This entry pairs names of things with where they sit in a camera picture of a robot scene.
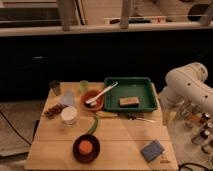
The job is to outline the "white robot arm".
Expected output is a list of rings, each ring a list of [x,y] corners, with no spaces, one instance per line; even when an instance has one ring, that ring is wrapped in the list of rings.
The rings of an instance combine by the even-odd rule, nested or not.
[[[213,88],[205,84],[207,77],[207,68],[199,62],[170,70],[160,93],[161,105],[171,110],[184,101],[191,101],[203,112],[213,115]]]

